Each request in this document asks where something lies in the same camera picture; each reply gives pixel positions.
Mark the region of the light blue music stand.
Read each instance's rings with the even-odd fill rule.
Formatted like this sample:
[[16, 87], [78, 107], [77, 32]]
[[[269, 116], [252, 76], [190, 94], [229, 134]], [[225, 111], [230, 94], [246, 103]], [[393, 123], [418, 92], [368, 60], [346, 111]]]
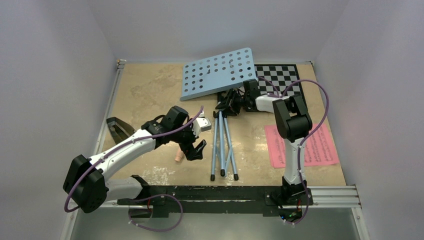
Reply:
[[[239, 88], [243, 81], [256, 78], [252, 50], [249, 47], [218, 54], [185, 64], [182, 68], [180, 101]], [[234, 180], [239, 179], [228, 116], [213, 114], [213, 142], [210, 179], [216, 179], [215, 169], [225, 177], [232, 167]]]

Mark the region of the black metronome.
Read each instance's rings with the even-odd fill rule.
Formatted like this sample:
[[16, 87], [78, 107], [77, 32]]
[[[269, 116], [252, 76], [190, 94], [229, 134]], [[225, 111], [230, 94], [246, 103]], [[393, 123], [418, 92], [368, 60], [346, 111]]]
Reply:
[[128, 139], [136, 132], [136, 130], [130, 124], [117, 117], [107, 118], [106, 124], [109, 133], [116, 145]]

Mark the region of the pink sheet music back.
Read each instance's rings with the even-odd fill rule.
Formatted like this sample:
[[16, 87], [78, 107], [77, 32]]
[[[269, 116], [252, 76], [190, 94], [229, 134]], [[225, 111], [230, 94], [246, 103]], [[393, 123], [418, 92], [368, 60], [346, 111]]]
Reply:
[[305, 142], [304, 165], [306, 167], [339, 164], [339, 156], [328, 127], [323, 123]]

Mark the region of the pink sheet music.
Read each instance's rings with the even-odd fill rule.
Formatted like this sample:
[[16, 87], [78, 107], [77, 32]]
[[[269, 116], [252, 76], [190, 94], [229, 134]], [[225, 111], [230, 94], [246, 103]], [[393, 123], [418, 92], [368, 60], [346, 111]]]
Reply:
[[306, 167], [339, 164], [339, 156], [328, 127], [323, 123], [305, 142], [304, 165]]
[[276, 125], [265, 125], [264, 132], [268, 149], [270, 165], [274, 169], [286, 167], [285, 144], [279, 135]]

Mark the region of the pink sheet music front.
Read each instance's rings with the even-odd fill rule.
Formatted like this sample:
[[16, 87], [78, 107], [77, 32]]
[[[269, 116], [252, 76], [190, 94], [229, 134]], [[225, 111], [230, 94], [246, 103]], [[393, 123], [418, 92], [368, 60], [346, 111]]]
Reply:
[[268, 149], [270, 165], [274, 169], [286, 167], [285, 144], [279, 135], [276, 125], [265, 125], [264, 132]]

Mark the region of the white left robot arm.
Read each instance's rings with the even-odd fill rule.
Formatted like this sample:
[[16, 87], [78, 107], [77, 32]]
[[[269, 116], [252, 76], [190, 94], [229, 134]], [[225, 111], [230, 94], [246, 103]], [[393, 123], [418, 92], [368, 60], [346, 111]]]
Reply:
[[104, 202], [120, 199], [130, 199], [138, 205], [146, 203], [149, 191], [140, 177], [113, 180], [112, 176], [143, 154], [170, 142], [178, 144], [188, 161], [203, 159], [206, 141], [202, 140], [197, 146], [194, 143], [211, 126], [203, 108], [190, 117], [186, 110], [175, 105], [166, 114], [146, 121], [114, 147], [90, 157], [76, 156], [63, 183], [67, 193], [64, 211], [71, 213], [81, 209], [91, 213]]

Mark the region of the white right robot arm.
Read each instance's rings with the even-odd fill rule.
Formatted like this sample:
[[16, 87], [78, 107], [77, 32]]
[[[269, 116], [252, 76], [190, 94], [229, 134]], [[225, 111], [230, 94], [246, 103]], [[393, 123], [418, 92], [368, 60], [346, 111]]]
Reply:
[[257, 80], [244, 81], [243, 88], [243, 92], [235, 88], [219, 92], [215, 108], [225, 117], [235, 117], [241, 109], [274, 114], [276, 128], [283, 138], [285, 149], [285, 172], [277, 198], [292, 204], [307, 190], [305, 145], [306, 137], [313, 127], [307, 107], [300, 95], [261, 93]]

